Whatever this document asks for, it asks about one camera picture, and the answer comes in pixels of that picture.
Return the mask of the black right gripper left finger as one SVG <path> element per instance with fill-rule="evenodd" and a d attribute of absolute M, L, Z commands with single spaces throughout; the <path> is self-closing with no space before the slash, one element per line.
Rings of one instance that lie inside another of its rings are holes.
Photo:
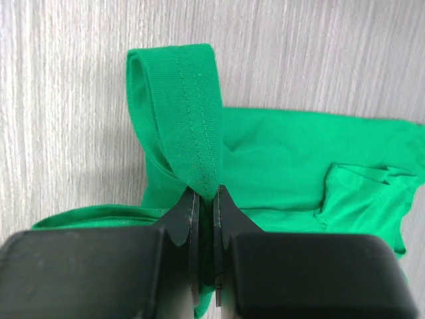
<path fill-rule="evenodd" d="M 2 318 L 191 318 L 199 196 L 151 226 L 23 231 L 1 247 Z"/>

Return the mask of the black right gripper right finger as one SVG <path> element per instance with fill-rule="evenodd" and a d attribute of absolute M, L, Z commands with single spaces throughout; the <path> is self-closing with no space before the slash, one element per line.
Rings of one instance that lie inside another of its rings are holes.
<path fill-rule="evenodd" d="M 269 233 L 225 186 L 213 201 L 223 318 L 417 318 L 390 247 L 371 235 Z"/>

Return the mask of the green t shirt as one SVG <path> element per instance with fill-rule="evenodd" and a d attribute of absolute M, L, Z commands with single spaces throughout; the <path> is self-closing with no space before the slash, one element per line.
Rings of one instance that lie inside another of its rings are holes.
<path fill-rule="evenodd" d="M 36 229 L 151 225 L 185 188 L 210 203 L 224 185 L 265 231 L 375 235 L 405 254 L 402 219 L 424 183 L 422 124 L 225 108 L 208 44 L 130 50 L 126 91 L 145 152 L 141 205 L 73 209 Z"/>

